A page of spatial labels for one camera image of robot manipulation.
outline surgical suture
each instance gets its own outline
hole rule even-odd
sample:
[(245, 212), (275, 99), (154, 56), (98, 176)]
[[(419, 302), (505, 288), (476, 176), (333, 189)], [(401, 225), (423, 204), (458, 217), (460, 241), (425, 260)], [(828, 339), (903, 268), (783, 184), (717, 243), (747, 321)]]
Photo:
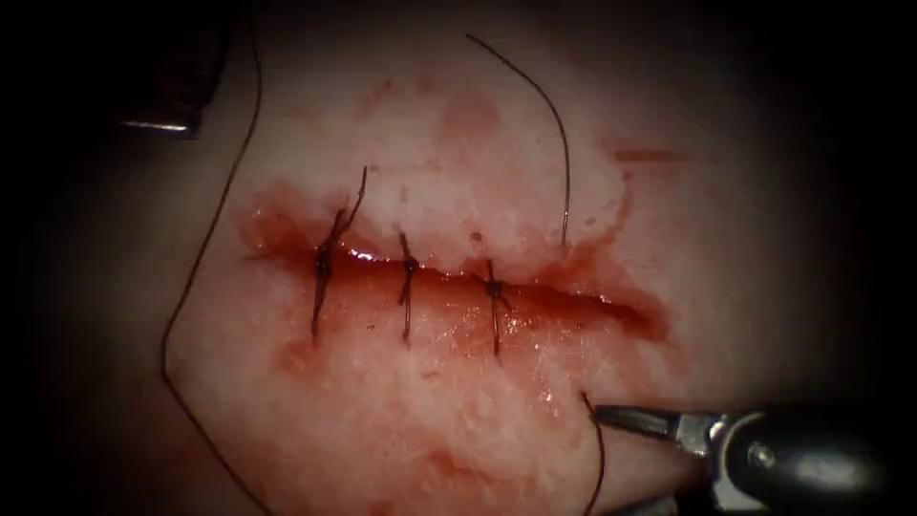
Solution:
[(401, 242), (401, 253), (404, 257), (404, 286), (398, 297), (398, 305), (404, 307), (404, 330), (401, 332), (401, 338), (405, 344), (410, 345), (408, 337), (411, 334), (411, 278), (414, 277), (415, 271), (420, 269), (420, 262), (411, 254), (408, 237), (404, 233), (398, 233), (398, 240)]
[(325, 292), (328, 289), (328, 282), (331, 280), (331, 252), (337, 246), (338, 241), (353, 224), (353, 217), (356, 211), (360, 209), (363, 202), (363, 196), (366, 195), (366, 172), (367, 166), (363, 166), (363, 178), (360, 181), (360, 189), (356, 195), (356, 203), (353, 205), (347, 222), (341, 225), (341, 218), (344, 216), (345, 208), (339, 208), (334, 214), (334, 222), (331, 224), (331, 231), (326, 238), (315, 250), (315, 303), (312, 307), (311, 332), (312, 337), (318, 336), (318, 317), (325, 304)]
[(494, 263), (487, 260), (487, 279), (484, 280), (484, 288), (487, 296), (490, 297), (491, 320), (494, 325), (494, 356), (500, 360), (500, 318), (497, 311), (497, 301), (501, 301), (508, 312), (512, 311), (509, 302), (503, 297), (503, 283), (494, 278)]
[(542, 87), (539, 86), (539, 84), (535, 82), (535, 80), (532, 77), (528, 76), (528, 74), (526, 74), (518, 66), (513, 64), (512, 61), (510, 61), (509, 59), (504, 57), (502, 54), (494, 50), (493, 47), (481, 41), (480, 38), (472, 34), (466, 34), (465, 37), (467, 37), (471, 41), (474, 41), (475, 43), (480, 45), (491, 55), (499, 59), (501, 63), (506, 65), (510, 70), (515, 72), (518, 76), (522, 77), (522, 79), (524, 79), (533, 88), (535, 88), (535, 91), (537, 91), (538, 94), (542, 96), (544, 101), (547, 103), (547, 107), (550, 108), (551, 114), (554, 115), (554, 119), (557, 121), (557, 128), (561, 132), (561, 143), (564, 145), (565, 189), (564, 189), (564, 215), (561, 221), (561, 247), (566, 247), (566, 227), (567, 227), (567, 224), (570, 218), (570, 149), (566, 141), (566, 129), (564, 128), (564, 123), (561, 121), (561, 115), (560, 113), (557, 112), (557, 108), (554, 107), (554, 102), (551, 101), (551, 99), (547, 96), (547, 93), (544, 92)]

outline black suture thread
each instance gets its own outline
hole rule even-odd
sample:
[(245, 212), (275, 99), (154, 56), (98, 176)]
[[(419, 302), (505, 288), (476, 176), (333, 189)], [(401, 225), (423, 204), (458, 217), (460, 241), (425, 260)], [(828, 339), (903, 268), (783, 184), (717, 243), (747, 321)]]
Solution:
[(564, 189), (564, 217), (561, 224), (561, 247), (566, 247), (566, 226), (570, 218), (570, 148), (566, 141), (566, 129), (564, 129), (564, 123), (561, 121), (561, 115), (557, 112), (557, 108), (554, 107), (554, 102), (551, 102), (551, 99), (548, 98), (547, 94), (544, 92), (541, 86), (535, 82), (532, 77), (528, 76), (514, 65), (509, 59), (503, 57), (500, 53), (493, 49), (490, 45), (481, 41), (478, 37), (472, 34), (466, 34), (465, 37), (474, 41), (475, 43), (481, 45), (487, 52), (492, 54), (494, 57), (499, 59), (504, 65), (509, 67), (510, 70), (515, 72), (517, 75), (525, 79), (529, 84), (535, 88), (535, 91), (542, 96), (545, 102), (547, 102), (547, 107), (551, 109), (551, 113), (554, 115), (554, 119), (557, 121), (557, 128), (561, 131), (561, 142), (564, 144), (564, 180), (565, 180), (565, 189)]
[(366, 170), (367, 166), (363, 165), (363, 178), (360, 180), (360, 190), (356, 193), (356, 204), (353, 205), (351, 216), (347, 219), (347, 223), (344, 225), (344, 227), (341, 228), (341, 232), (337, 235), (338, 237), (344, 234), (344, 231), (347, 231), (351, 228), (351, 224), (353, 224), (353, 217), (356, 216), (356, 210), (360, 209), (360, 205), (363, 204), (363, 196), (366, 195)]
[(339, 235), (337, 228), (343, 215), (344, 208), (338, 209), (334, 214), (334, 224), (331, 226), (328, 238), (315, 251), (315, 303), (312, 305), (312, 337), (318, 336), (318, 314), (325, 304), (325, 292), (331, 280), (331, 250), (337, 242)]
[(226, 205), (226, 198), (229, 195), (229, 189), (235, 183), (236, 176), (239, 172), (239, 166), (242, 163), (242, 159), (248, 150), (248, 146), (251, 143), (251, 139), (255, 134), (255, 129), (258, 127), (258, 120), (261, 117), (261, 105), (262, 105), (262, 96), (264, 94), (264, 74), (262, 71), (261, 57), (258, 53), (258, 45), (255, 41), (255, 21), (254, 14), (252, 13), (252, 3), (249, 2), (247, 9), (243, 14), (245, 19), (245, 30), (248, 32), (248, 46), (251, 51), (252, 61), (255, 67), (255, 106), (251, 114), (251, 121), (248, 124), (248, 128), (245, 131), (245, 139), (242, 141), (242, 146), (239, 147), (239, 153), (236, 155), (235, 160), (229, 168), (229, 173), (226, 177), (224, 183), (223, 191), (220, 194), (220, 199), (217, 202), (217, 208), (214, 212), (213, 218), (210, 221), (210, 226), (207, 228), (206, 234), (203, 237), (201, 246), (198, 249), (197, 255), (194, 258), (194, 263), (191, 266), (191, 270), (188, 272), (188, 276), (185, 279), (184, 286), (179, 296), (179, 301), (175, 306), (175, 309), (172, 310), (172, 313), (169, 316), (168, 321), (166, 321), (165, 327), (162, 329), (162, 337), (160, 339), (160, 376), (162, 381), (165, 383), (166, 388), (172, 395), (172, 399), (178, 403), (179, 408), (182, 412), (188, 417), (188, 420), (191, 421), (192, 426), (198, 432), (201, 437), (203, 437), (203, 442), (206, 445), (207, 449), (210, 451), (210, 454), (216, 461), (220, 464), (223, 470), (229, 474), (231, 481), (239, 487), (239, 489), (245, 494), (245, 497), (248, 498), (252, 504), (257, 508), (259, 512), (265, 516), (270, 516), (272, 514), (271, 510), (267, 507), (265, 502), (258, 498), (254, 491), (248, 488), (248, 486), (243, 482), (242, 478), (233, 469), (229, 462), (224, 457), (223, 453), (217, 447), (217, 443), (214, 442), (206, 430), (204, 430), (201, 421), (194, 415), (194, 412), (191, 411), (191, 407), (188, 405), (187, 401), (181, 397), (178, 388), (172, 382), (172, 379), (169, 377), (169, 365), (168, 365), (168, 341), (169, 336), (172, 334), (172, 330), (175, 328), (175, 323), (178, 321), (179, 314), (181, 314), (182, 309), (184, 308), (185, 303), (187, 303), (188, 296), (191, 292), (191, 286), (194, 283), (194, 279), (197, 277), (198, 270), (201, 268), (201, 262), (203, 260), (203, 254), (207, 249), (207, 246), (210, 243), (210, 240), (213, 238), (214, 231), (217, 227), (217, 222), (220, 220), (221, 214)]
[(503, 297), (503, 283), (494, 279), (494, 262), (492, 260), (487, 260), (487, 279), (484, 281), (484, 289), (487, 292), (487, 296), (490, 297), (490, 314), (494, 322), (494, 356), (500, 361), (500, 324), (498, 322), (497, 300), (502, 301), (508, 312), (512, 308), (506, 298)]
[(351, 224), (353, 224), (353, 217), (356, 216), (356, 211), (360, 209), (360, 205), (363, 203), (363, 196), (366, 195), (367, 170), (368, 167), (363, 165), (363, 177), (360, 180), (360, 190), (356, 195), (356, 204), (353, 205), (351, 216), (348, 217), (347, 222), (341, 226), (341, 217), (344, 215), (345, 209), (338, 209), (334, 214), (334, 224), (331, 225), (331, 231), (328, 234), (328, 238), (325, 239), (325, 242), (322, 242), (315, 252), (315, 303), (312, 306), (312, 337), (318, 336), (318, 315), (319, 312), (322, 311), (322, 305), (325, 304), (325, 292), (328, 289), (328, 282), (331, 279), (331, 251), (334, 249), (334, 246), (337, 245), (337, 241), (341, 238), (341, 235), (350, 229)]
[(420, 262), (411, 254), (408, 237), (404, 233), (398, 233), (398, 240), (401, 242), (401, 252), (404, 255), (404, 286), (401, 287), (398, 305), (404, 306), (404, 331), (401, 338), (407, 344), (408, 336), (411, 334), (411, 278), (414, 277), (415, 270), (420, 268)]
[(589, 498), (589, 503), (586, 504), (586, 510), (583, 511), (583, 516), (589, 516), (589, 513), (592, 512), (592, 509), (595, 507), (595, 502), (599, 499), (599, 491), (602, 489), (602, 482), (605, 481), (605, 439), (602, 437), (602, 427), (599, 424), (592, 420), (592, 403), (589, 402), (589, 397), (586, 396), (585, 392), (580, 392), (580, 397), (583, 399), (583, 403), (586, 404), (586, 409), (589, 411), (589, 421), (592, 423), (592, 426), (595, 427), (595, 437), (599, 442), (599, 478), (596, 480), (595, 488), (592, 489), (592, 497)]

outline blood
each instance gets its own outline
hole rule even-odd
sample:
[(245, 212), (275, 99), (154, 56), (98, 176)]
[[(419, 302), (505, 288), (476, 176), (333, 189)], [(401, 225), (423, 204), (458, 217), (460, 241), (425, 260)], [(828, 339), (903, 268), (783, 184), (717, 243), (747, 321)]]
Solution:
[[(629, 175), (625, 177), (628, 187)], [(286, 190), (278, 198), (295, 198)], [(466, 260), (458, 273), (443, 272), (426, 267), (423, 260), (402, 254), (388, 256), (381, 253), (381, 245), (373, 242), (377, 235), (364, 235), (356, 227), (347, 231), (346, 238), (325, 248), (332, 220), (297, 220), (287, 212), (280, 202), (271, 199), (274, 193), (261, 197), (257, 206), (239, 219), (239, 233), (249, 250), (248, 258), (254, 262), (277, 267), (299, 281), (304, 288), (316, 281), (317, 259), (327, 260), (333, 275), (329, 278), (328, 290), (348, 292), (358, 306), (362, 292), (388, 291), (393, 302), (399, 299), (408, 305), (411, 295), (407, 288), (422, 291), (425, 299), (438, 298), (443, 305), (442, 316), (455, 313), (463, 304), (485, 304), (488, 296), (493, 297), (500, 307), (501, 316), (498, 332), (505, 332), (512, 326), (514, 332), (551, 327), (556, 332), (569, 336), (575, 342), (576, 334), (609, 329), (632, 340), (640, 340), (660, 346), (671, 346), (672, 321), (665, 304), (652, 293), (635, 287), (622, 269), (599, 269), (597, 255), (614, 243), (629, 216), (631, 206), (628, 191), (622, 201), (615, 224), (605, 233), (580, 241), (569, 249), (565, 256), (559, 256), (543, 267), (533, 270), (522, 281), (507, 283), (491, 278), (486, 259)], [(404, 237), (410, 241), (410, 235)], [(410, 280), (406, 263), (410, 263)], [(577, 285), (578, 291), (569, 291), (570, 285)], [(312, 298), (303, 296), (302, 312), (311, 312)], [(326, 305), (320, 313), (321, 332), (333, 332), (335, 327), (349, 322), (349, 308)], [(465, 325), (463, 339), (456, 343), (466, 347), (467, 355), (477, 355), (481, 342), (493, 342), (494, 325), (489, 320), (492, 313), (482, 313), (481, 324)], [(286, 362), (294, 367), (304, 367), (307, 361), (304, 342), (308, 336), (295, 341), (292, 349), (297, 353), (288, 356)]]

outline black handle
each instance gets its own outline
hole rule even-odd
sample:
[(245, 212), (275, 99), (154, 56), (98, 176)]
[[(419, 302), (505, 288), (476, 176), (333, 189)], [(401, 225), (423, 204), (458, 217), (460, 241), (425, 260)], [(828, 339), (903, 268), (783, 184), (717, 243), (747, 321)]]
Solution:
[(811, 408), (765, 411), (737, 424), (720, 450), (739, 490), (778, 513), (874, 510), (891, 484), (887, 421)]

